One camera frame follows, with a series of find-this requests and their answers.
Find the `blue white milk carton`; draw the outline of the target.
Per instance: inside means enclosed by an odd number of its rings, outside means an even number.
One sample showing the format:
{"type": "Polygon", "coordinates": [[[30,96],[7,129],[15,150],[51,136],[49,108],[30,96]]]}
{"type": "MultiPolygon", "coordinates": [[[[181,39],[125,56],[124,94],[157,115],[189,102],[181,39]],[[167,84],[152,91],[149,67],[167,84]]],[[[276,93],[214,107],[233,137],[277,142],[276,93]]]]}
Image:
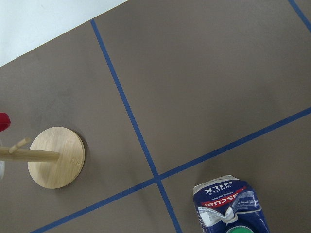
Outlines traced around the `blue white milk carton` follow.
{"type": "Polygon", "coordinates": [[[255,190],[225,175],[193,188],[193,202],[204,233],[269,233],[255,190]]]}

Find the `red cup on stand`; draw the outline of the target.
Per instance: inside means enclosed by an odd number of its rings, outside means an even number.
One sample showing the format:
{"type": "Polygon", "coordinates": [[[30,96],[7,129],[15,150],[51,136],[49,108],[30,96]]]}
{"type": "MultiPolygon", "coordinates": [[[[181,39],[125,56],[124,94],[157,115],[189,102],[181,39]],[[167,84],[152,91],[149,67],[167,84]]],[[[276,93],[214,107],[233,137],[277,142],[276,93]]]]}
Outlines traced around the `red cup on stand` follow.
{"type": "Polygon", "coordinates": [[[6,113],[0,113],[0,132],[8,129],[11,125],[11,120],[6,113]]]}

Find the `wooden mug tree stand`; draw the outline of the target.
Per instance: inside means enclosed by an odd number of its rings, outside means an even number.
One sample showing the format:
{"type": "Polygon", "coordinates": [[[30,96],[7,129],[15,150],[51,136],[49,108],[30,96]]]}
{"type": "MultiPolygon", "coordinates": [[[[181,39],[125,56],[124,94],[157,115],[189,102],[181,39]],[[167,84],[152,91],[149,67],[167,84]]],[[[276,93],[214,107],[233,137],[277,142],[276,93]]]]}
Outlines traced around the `wooden mug tree stand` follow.
{"type": "Polygon", "coordinates": [[[78,177],[85,162],[85,147],[74,131],[48,128],[33,140],[29,149],[23,149],[29,141],[24,138],[11,147],[1,147],[0,160],[27,162],[31,178],[47,189],[65,187],[78,177]]]}

